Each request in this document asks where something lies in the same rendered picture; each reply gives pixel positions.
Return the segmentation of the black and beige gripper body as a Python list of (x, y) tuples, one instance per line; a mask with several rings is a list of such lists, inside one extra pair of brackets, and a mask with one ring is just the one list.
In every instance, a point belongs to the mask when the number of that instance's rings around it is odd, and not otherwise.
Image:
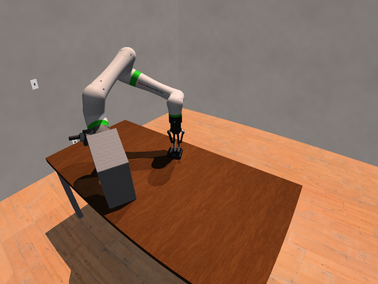
[(170, 131), (172, 133), (173, 133), (173, 131), (175, 131), (175, 135), (177, 134), (177, 131), (178, 131), (178, 133), (180, 133), (182, 131), (181, 124), (177, 124), (177, 125), (170, 124)]

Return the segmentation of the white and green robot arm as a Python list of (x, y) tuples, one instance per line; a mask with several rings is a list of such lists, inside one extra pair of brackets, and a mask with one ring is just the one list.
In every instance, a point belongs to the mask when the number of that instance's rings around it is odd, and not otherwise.
[(88, 146), (86, 136), (110, 130), (105, 114), (105, 101), (117, 80), (166, 99), (169, 123), (177, 125), (182, 122), (183, 92), (161, 84), (133, 69), (135, 59), (136, 54), (132, 48), (120, 49), (108, 67), (84, 89), (83, 115), (87, 130), (83, 130), (79, 135), (70, 136), (69, 140), (80, 139), (84, 146)]

